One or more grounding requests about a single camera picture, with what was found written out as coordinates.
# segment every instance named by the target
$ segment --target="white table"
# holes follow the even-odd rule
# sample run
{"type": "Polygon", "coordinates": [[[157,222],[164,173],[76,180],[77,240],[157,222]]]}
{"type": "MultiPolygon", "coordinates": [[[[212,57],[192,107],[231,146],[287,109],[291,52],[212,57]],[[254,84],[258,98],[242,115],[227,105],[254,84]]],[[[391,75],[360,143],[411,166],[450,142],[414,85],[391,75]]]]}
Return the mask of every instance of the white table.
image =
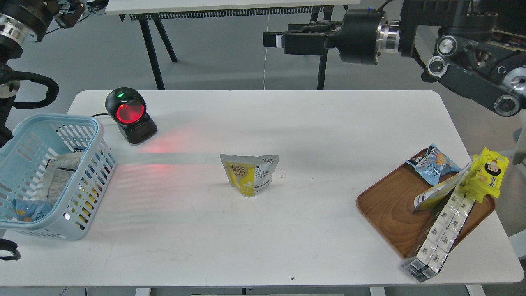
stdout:
{"type": "MultiPolygon", "coordinates": [[[[326,13],[324,19],[330,19],[334,4],[344,4],[345,7],[348,7],[348,4],[358,3],[360,0],[111,0],[105,12],[106,14],[118,14],[121,20],[124,20],[125,14],[129,14],[131,19],[139,21],[157,89],[164,90],[163,76],[157,62],[157,53],[148,25],[149,19],[154,21],[168,55],[175,63],[177,56],[163,27],[162,19],[312,12],[311,21],[316,21],[318,13],[322,11],[326,13]]],[[[321,59],[325,62],[320,61],[320,65],[324,65],[327,56],[322,56],[321,59]]],[[[318,89],[322,90],[325,81],[325,66],[320,66],[318,76],[318,89]]]]}
{"type": "Polygon", "coordinates": [[[360,3],[360,0],[110,0],[106,6],[106,13],[139,14],[357,3],[360,3]]]}
{"type": "MultiPolygon", "coordinates": [[[[106,112],[109,91],[68,113],[106,112]]],[[[117,169],[85,237],[7,231],[22,259],[0,286],[415,285],[359,213],[357,196],[435,143],[469,156],[431,91],[141,91],[157,134],[128,144],[99,117],[117,169]],[[220,153],[280,155],[254,198],[229,187],[220,153]]],[[[512,283],[522,267],[496,213],[424,284],[512,283]]]]}

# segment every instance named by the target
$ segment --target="table leg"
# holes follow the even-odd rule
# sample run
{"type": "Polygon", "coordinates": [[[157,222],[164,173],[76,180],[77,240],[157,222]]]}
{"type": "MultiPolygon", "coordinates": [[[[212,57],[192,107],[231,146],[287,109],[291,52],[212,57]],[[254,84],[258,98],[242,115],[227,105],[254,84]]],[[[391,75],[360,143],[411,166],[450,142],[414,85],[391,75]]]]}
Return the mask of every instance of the table leg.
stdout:
{"type": "Polygon", "coordinates": [[[318,67],[318,88],[317,90],[322,91],[325,86],[325,71],[327,69],[327,52],[320,57],[320,66],[318,67]]]}
{"type": "Polygon", "coordinates": [[[486,296],[481,285],[466,285],[469,296],[486,296]]]}
{"type": "MultiPolygon", "coordinates": [[[[325,11],[323,13],[324,21],[330,21],[331,18],[332,18],[332,12],[325,11]]],[[[317,90],[319,91],[322,91],[323,88],[325,87],[325,72],[327,70],[327,53],[328,53],[328,50],[325,50],[325,54],[320,57],[320,65],[318,67],[318,87],[317,87],[317,90]]]]}
{"type": "Polygon", "coordinates": [[[386,296],[386,290],[383,287],[369,287],[371,296],[386,296]]]}
{"type": "Polygon", "coordinates": [[[135,296],[150,296],[151,288],[137,288],[135,289],[135,296]]]}
{"type": "Polygon", "coordinates": [[[160,91],[165,90],[163,77],[161,75],[161,70],[159,69],[159,62],[157,61],[157,55],[155,54],[154,42],[151,40],[150,27],[148,26],[148,21],[143,20],[139,21],[140,29],[143,31],[144,43],[146,44],[146,51],[148,52],[148,57],[150,58],[151,70],[154,72],[155,83],[157,84],[157,89],[160,91]]]}
{"type": "Polygon", "coordinates": [[[168,39],[168,35],[166,34],[166,31],[164,30],[163,23],[160,19],[154,20],[155,26],[157,27],[157,30],[159,31],[159,35],[161,35],[161,39],[163,40],[163,43],[165,44],[166,51],[168,51],[168,55],[171,58],[172,62],[177,62],[177,56],[175,55],[174,48],[171,46],[170,39],[168,39]]]}

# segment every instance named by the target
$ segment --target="black table leg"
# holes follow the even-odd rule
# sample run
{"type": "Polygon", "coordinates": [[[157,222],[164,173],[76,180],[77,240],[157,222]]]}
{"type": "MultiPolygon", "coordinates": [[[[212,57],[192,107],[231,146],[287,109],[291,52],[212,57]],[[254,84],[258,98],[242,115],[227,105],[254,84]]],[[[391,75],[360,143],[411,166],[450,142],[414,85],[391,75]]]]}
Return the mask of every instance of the black table leg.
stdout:
{"type": "MultiPolygon", "coordinates": [[[[323,13],[324,21],[330,21],[331,18],[332,18],[332,11],[325,11],[323,13]]],[[[327,70],[327,53],[328,53],[328,50],[325,50],[325,54],[320,57],[320,65],[318,67],[318,87],[317,87],[317,90],[319,91],[322,91],[323,88],[325,87],[325,72],[327,70]]]]}
{"type": "Polygon", "coordinates": [[[168,39],[168,35],[166,34],[166,31],[164,30],[163,23],[160,19],[154,20],[155,26],[157,27],[157,30],[159,31],[159,35],[161,35],[161,39],[163,40],[163,43],[165,44],[166,51],[168,51],[168,55],[171,58],[172,62],[177,62],[177,56],[175,55],[174,48],[171,46],[170,40],[168,39]]]}
{"type": "Polygon", "coordinates": [[[322,91],[325,86],[325,70],[327,69],[327,52],[320,57],[320,66],[318,68],[318,88],[317,90],[322,91]]]}
{"type": "Polygon", "coordinates": [[[159,69],[159,62],[157,61],[157,55],[155,54],[154,42],[151,40],[150,28],[148,26],[148,21],[143,20],[139,21],[140,29],[143,31],[144,43],[146,44],[146,51],[148,51],[148,57],[150,58],[151,70],[154,72],[155,83],[157,84],[157,89],[163,91],[164,83],[163,77],[161,75],[161,70],[159,69]]]}

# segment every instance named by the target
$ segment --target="snack bag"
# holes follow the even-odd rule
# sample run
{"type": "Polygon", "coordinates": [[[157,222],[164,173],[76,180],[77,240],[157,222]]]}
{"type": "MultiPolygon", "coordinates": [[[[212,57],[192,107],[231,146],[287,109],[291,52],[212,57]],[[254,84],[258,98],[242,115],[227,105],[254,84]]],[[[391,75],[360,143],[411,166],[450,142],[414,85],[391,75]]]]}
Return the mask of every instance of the snack bag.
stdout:
{"type": "Polygon", "coordinates": [[[460,190],[468,193],[480,203],[487,194],[498,198],[504,172],[510,160],[498,152],[488,150],[486,147],[480,155],[475,155],[473,158],[475,160],[468,179],[465,184],[459,186],[460,190]]]}
{"type": "Polygon", "coordinates": [[[414,211],[431,210],[437,206],[457,185],[465,182],[471,166],[472,163],[467,164],[451,178],[419,194],[414,199],[414,211]]]}
{"type": "Polygon", "coordinates": [[[16,209],[16,218],[24,222],[37,221],[45,217],[53,209],[47,201],[39,200],[13,199],[11,204],[16,209]]]}
{"type": "Polygon", "coordinates": [[[460,172],[460,167],[449,157],[431,144],[422,157],[409,159],[406,161],[424,178],[429,184],[435,186],[439,183],[440,177],[449,172],[460,172]]]}
{"type": "Polygon", "coordinates": [[[231,187],[251,198],[272,182],[272,174],[278,165],[279,155],[236,156],[220,155],[231,187]]]}

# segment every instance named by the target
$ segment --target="yellow snack pouch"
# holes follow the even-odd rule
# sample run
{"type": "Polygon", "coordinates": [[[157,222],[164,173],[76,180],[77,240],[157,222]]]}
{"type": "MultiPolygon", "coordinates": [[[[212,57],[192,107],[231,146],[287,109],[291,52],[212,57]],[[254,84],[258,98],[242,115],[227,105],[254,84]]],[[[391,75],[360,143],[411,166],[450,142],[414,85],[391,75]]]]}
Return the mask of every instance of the yellow snack pouch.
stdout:
{"type": "Polygon", "coordinates": [[[278,165],[279,155],[236,156],[220,155],[231,187],[239,193],[252,197],[267,188],[278,165]]]}
{"type": "Polygon", "coordinates": [[[487,194],[498,198],[504,173],[510,160],[498,152],[488,150],[486,147],[480,155],[475,155],[474,159],[469,177],[465,184],[462,184],[460,190],[468,193],[480,203],[487,194]]]}

